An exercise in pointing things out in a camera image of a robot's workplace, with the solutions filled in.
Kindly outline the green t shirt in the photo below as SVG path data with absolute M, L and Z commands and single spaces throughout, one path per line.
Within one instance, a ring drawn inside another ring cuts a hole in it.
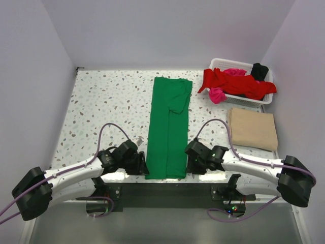
M 153 84 L 146 164 L 149 179 L 184 179 L 192 81 L 156 77 Z

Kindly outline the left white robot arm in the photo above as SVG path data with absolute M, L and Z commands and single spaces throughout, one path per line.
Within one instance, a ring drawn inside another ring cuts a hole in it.
M 148 175 L 145 154 L 130 140 L 119 147 L 100 150 L 95 157 L 71 166 L 27 172 L 12 190 L 19 213 L 29 221 L 42 215 L 48 208 L 76 198 L 101 199 L 105 194 L 103 175 L 124 169 L 128 175 Z

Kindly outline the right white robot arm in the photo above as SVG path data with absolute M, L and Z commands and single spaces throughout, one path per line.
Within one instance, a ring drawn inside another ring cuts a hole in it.
M 209 149 L 197 139 L 186 146 L 185 153 L 192 174 L 205 174 L 207 170 L 233 172 L 235 176 L 226 187 L 227 196 L 233 200 L 259 194 L 281 197 L 298 207 L 309 204 L 315 179 L 296 157 L 263 159 L 238 154 L 223 146 Z

